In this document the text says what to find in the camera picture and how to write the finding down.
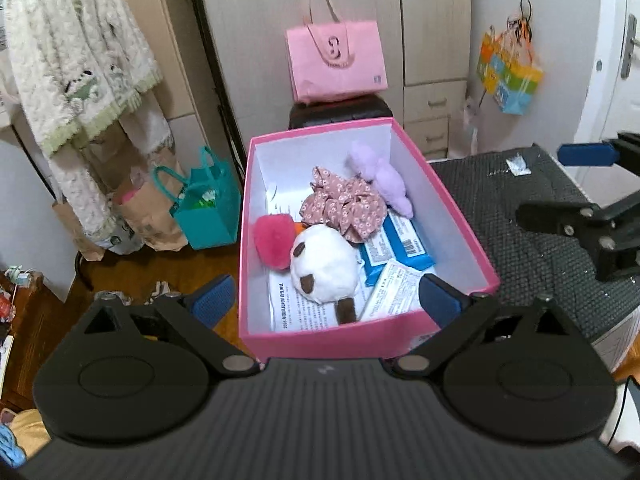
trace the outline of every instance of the blue cloth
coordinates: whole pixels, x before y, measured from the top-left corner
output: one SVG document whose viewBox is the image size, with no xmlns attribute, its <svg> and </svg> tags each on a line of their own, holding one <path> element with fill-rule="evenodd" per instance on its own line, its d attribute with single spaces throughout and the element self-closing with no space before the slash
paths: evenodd
<svg viewBox="0 0 640 480">
<path fill-rule="evenodd" d="M 0 458 L 14 469 L 27 460 L 21 447 L 15 443 L 15 436 L 4 424 L 0 424 Z"/>
</svg>

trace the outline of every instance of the panda plush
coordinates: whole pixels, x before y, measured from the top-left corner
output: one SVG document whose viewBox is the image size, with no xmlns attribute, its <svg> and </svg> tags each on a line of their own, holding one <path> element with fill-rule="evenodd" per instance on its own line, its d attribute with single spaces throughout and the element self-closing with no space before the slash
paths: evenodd
<svg viewBox="0 0 640 480">
<path fill-rule="evenodd" d="M 355 322 L 358 263 L 348 241 L 335 229 L 313 225 L 296 237 L 290 256 L 296 290 L 310 301 L 335 303 L 339 324 Z"/>
</svg>

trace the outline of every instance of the purple plush toy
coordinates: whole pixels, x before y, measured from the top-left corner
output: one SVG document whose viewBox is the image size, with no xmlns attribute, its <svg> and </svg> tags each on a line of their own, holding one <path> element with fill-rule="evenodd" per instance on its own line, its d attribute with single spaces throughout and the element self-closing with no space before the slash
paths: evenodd
<svg viewBox="0 0 640 480">
<path fill-rule="evenodd" d="M 414 217 L 404 180 L 384 158 L 377 156 L 366 144 L 354 142 L 349 152 L 349 164 L 355 173 L 372 183 L 389 206 L 406 218 Z"/>
</svg>

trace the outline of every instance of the hanging clothes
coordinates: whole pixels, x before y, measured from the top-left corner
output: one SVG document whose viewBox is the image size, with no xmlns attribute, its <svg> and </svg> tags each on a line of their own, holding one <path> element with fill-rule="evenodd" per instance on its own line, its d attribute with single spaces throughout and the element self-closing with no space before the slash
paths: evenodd
<svg viewBox="0 0 640 480">
<path fill-rule="evenodd" d="M 84 146 L 161 80 L 124 0 L 4 0 L 10 58 L 36 142 Z"/>
<path fill-rule="evenodd" d="M 172 139 L 148 92 L 158 63 L 124 0 L 4 0 L 15 82 L 53 177 L 86 235 L 126 254 L 142 246 L 78 151 L 120 119 L 140 153 Z"/>
<path fill-rule="evenodd" d="M 152 93 L 142 98 L 142 104 L 133 113 L 124 114 L 120 125 L 146 159 L 152 158 L 157 150 L 172 141 L 169 125 Z M 87 237 L 100 247 L 111 249 L 110 240 L 118 221 L 87 160 L 70 144 L 47 158 L 53 177 Z"/>
</svg>

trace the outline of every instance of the pink tote bag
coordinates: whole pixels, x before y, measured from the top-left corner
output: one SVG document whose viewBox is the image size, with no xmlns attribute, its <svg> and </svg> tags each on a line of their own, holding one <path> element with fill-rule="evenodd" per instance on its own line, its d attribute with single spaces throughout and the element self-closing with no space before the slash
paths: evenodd
<svg viewBox="0 0 640 480">
<path fill-rule="evenodd" d="M 344 22 L 326 0 L 334 23 L 287 31 L 293 97 L 299 103 L 341 101 L 387 88 L 376 22 Z"/>
</svg>

